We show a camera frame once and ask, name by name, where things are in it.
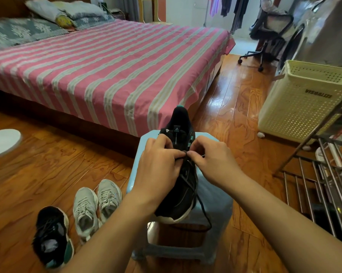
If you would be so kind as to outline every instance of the floral pillow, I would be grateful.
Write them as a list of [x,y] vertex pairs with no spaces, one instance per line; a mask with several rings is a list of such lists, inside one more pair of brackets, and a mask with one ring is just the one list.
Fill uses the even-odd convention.
[[99,17],[80,18],[80,19],[74,20],[74,23],[75,23],[76,29],[80,31],[83,29],[87,29],[90,27],[94,27],[94,26],[98,26],[101,24],[110,23],[114,21],[115,19],[113,16],[104,14],[103,16],[99,16]]
[[45,19],[3,18],[0,19],[0,50],[69,33]]

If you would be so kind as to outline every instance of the white fan base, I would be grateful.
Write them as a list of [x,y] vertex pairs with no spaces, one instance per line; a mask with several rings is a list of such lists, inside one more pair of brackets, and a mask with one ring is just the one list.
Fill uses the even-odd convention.
[[21,133],[15,129],[0,130],[0,155],[15,149],[21,141]]

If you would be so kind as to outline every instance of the black shoe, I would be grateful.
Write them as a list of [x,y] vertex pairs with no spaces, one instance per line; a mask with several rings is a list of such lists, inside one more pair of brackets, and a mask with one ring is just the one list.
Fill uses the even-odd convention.
[[[173,148],[188,151],[195,140],[189,115],[184,107],[176,107],[166,128],[160,134],[165,134],[173,143]],[[195,163],[185,157],[175,186],[161,202],[155,212],[157,221],[165,224],[175,224],[187,217],[196,204],[198,178]]]
[[69,219],[59,208],[48,206],[38,213],[32,247],[47,269],[61,268],[73,257],[68,228]]

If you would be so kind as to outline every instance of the white shoe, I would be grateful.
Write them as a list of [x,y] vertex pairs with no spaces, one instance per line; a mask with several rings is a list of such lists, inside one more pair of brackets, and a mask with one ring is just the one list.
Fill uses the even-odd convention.
[[104,179],[98,186],[98,199],[100,222],[104,224],[122,201],[122,192],[113,181]]
[[81,243],[87,242],[91,236],[99,229],[96,209],[98,197],[93,190],[81,188],[75,195],[73,214],[75,218],[75,229]]

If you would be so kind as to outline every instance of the yellow chair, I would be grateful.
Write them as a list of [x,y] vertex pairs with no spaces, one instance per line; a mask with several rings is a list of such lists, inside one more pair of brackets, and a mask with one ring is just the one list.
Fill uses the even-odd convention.
[[[143,1],[145,0],[138,0],[139,22],[141,23],[145,23],[144,14],[143,14]],[[151,0],[151,1],[154,2],[154,11],[153,11],[154,22],[151,22],[151,24],[172,25],[172,23],[162,22],[160,18],[158,18],[158,0]]]

